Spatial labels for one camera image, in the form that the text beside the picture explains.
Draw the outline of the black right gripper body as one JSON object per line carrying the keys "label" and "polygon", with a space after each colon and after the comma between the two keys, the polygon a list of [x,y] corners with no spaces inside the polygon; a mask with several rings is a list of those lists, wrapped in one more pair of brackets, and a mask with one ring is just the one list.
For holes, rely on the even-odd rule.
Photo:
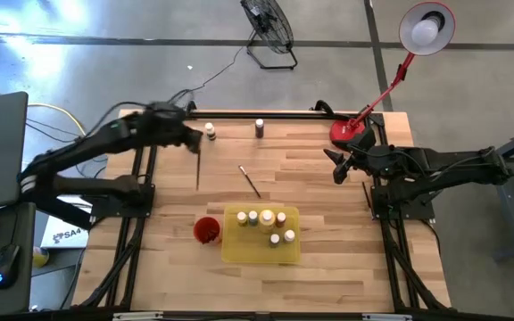
{"label": "black right gripper body", "polygon": [[376,145],[376,135],[372,128],[365,128],[361,133],[349,140],[334,140],[333,145],[350,153],[346,159],[338,154],[333,162],[333,179],[342,184],[350,169],[360,169],[368,176],[388,177],[391,175],[392,154],[388,145]]}

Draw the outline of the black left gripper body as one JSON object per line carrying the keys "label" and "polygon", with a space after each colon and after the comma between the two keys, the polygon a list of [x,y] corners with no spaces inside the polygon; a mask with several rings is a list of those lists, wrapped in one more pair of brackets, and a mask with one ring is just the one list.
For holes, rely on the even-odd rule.
{"label": "black left gripper body", "polygon": [[184,145],[199,154],[203,133],[186,125],[186,112],[177,106],[150,104],[143,112],[143,139],[146,144],[162,147]]}

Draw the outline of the single brown stick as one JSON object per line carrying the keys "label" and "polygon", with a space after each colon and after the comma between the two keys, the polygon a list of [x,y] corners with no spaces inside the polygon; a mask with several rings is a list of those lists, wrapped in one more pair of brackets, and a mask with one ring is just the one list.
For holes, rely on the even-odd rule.
{"label": "single brown stick", "polygon": [[248,182],[249,186],[253,189],[253,191],[255,192],[255,194],[257,195],[257,197],[259,199],[261,199],[261,194],[260,192],[258,191],[258,189],[256,188],[256,186],[254,185],[253,181],[251,180],[251,178],[249,178],[245,168],[242,166],[242,165],[238,165],[238,168],[239,170],[241,171],[241,173],[243,174],[243,176],[245,177],[245,180]]}

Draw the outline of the large yellow paint bottle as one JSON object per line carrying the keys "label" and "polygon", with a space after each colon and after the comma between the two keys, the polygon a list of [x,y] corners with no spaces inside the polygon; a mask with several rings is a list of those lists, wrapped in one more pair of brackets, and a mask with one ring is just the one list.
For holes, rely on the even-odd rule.
{"label": "large yellow paint bottle", "polygon": [[276,215],[272,210],[263,210],[259,214],[259,229],[266,234],[273,231]]}

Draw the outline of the orange plastic cup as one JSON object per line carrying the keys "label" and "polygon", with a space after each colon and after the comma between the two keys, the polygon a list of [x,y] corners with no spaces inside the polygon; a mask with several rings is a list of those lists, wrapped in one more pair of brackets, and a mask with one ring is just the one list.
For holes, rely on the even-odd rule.
{"label": "orange plastic cup", "polygon": [[193,234],[199,243],[218,243],[221,239],[220,222],[216,218],[200,218],[194,224]]}

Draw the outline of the yellow translucent plastic bin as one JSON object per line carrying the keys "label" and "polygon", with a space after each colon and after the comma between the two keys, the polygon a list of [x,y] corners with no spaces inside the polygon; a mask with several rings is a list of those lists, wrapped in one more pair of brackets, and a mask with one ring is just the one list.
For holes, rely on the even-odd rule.
{"label": "yellow translucent plastic bin", "polygon": [[[263,210],[272,210],[275,215],[279,212],[286,214],[286,223],[283,227],[276,227],[271,233],[263,233],[257,226],[251,226],[249,220],[246,226],[239,226],[236,214],[240,211],[248,214],[256,211],[258,215]],[[296,264],[301,258],[300,221],[299,210],[296,207],[277,206],[275,204],[234,204],[224,209],[222,227],[221,257],[229,263],[270,263],[270,264]],[[286,230],[294,230],[295,239],[291,243],[284,241]],[[269,236],[278,234],[280,244],[271,248]]]}

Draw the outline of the red desk lamp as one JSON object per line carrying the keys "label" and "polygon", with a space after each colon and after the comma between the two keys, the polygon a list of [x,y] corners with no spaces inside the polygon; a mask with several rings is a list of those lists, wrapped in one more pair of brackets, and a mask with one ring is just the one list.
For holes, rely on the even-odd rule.
{"label": "red desk lamp", "polygon": [[353,118],[345,117],[336,120],[329,131],[331,143],[339,148],[340,143],[351,141],[359,136],[368,127],[365,120],[375,107],[405,80],[414,58],[429,56],[443,50],[452,40],[455,26],[454,14],[445,4],[426,1],[410,8],[399,25],[399,39],[408,54],[403,63],[398,66],[394,80],[383,94]]}

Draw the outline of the black floor fan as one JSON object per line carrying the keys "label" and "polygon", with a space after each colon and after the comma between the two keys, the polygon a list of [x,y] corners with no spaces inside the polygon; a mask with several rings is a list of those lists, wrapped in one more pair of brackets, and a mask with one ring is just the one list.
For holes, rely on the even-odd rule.
{"label": "black floor fan", "polygon": [[[293,52],[294,34],[277,0],[240,0],[240,4],[253,28],[245,47],[246,53],[262,70],[294,70],[298,65]],[[259,37],[272,52],[289,54],[294,63],[285,66],[264,65],[251,49],[256,37]]]}

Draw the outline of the white printed box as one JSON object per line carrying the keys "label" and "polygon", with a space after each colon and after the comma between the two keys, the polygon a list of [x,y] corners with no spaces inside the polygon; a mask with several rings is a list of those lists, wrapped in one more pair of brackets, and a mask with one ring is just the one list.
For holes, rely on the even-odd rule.
{"label": "white printed box", "polygon": [[[59,196],[59,200],[70,203],[75,207],[90,213],[92,205],[83,201],[79,196]],[[43,249],[83,249],[87,246],[88,231],[58,218],[49,217],[43,234],[40,248]]]}

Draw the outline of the yellow round object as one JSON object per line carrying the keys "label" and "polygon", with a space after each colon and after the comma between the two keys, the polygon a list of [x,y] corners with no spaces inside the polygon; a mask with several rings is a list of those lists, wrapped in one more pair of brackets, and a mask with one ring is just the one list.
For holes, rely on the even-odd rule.
{"label": "yellow round object", "polygon": [[34,268],[42,268],[47,264],[50,259],[50,254],[47,249],[34,247],[32,252],[32,265]]}

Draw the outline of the dark grey side desk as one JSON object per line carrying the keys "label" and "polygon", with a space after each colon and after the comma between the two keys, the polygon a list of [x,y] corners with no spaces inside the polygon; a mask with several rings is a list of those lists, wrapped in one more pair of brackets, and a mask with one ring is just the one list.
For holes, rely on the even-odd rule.
{"label": "dark grey side desk", "polygon": [[21,247],[18,277],[0,290],[0,315],[25,312],[29,305],[35,207],[31,203],[0,208],[0,250],[10,243]]}

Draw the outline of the black computer mouse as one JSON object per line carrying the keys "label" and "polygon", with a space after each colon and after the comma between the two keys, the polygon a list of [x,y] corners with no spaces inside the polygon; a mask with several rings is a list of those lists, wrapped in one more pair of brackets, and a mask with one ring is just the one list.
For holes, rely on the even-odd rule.
{"label": "black computer mouse", "polygon": [[18,277],[21,247],[10,243],[0,250],[0,290],[11,287]]}

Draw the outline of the white metal bracket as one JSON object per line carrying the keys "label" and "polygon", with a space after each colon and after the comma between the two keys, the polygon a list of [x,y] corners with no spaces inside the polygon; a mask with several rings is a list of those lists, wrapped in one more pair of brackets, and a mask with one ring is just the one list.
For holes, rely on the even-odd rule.
{"label": "white metal bracket", "polygon": [[413,321],[411,315],[365,313],[361,316],[362,321]]}
{"label": "white metal bracket", "polygon": [[159,319],[163,319],[163,313],[160,311],[133,311],[112,315],[112,321],[157,321]]}

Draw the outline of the black table edge rail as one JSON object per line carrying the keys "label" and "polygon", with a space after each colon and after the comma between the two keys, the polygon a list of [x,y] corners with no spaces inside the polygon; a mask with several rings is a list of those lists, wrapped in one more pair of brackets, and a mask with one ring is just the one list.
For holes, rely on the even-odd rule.
{"label": "black table edge rail", "polygon": [[[112,321],[114,313],[133,312],[122,307],[43,310],[0,315],[0,321]],[[160,311],[157,321],[362,321],[365,313],[376,312],[208,312]],[[500,317],[454,310],[402,309],[397,313],[411,315],[413,321],[514,321],[514,317]]]}

